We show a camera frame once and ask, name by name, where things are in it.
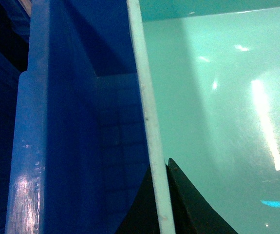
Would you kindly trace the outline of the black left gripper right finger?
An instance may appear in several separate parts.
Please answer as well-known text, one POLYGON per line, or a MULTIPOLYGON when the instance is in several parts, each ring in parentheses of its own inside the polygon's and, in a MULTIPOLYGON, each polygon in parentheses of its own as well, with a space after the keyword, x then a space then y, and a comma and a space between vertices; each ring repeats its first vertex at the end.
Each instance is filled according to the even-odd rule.
POLYGON ((167 165, 172 212, 177 234, 235 234, 170 158, 167 165))

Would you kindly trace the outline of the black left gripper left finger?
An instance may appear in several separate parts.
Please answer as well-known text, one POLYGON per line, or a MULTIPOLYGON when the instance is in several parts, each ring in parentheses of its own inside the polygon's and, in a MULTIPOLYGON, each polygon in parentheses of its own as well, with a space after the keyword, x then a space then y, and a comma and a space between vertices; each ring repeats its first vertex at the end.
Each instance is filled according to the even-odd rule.
POLYGON ((150 167, 136 197, 116 230, 117 234, 158 234, 160 232, 150 167))

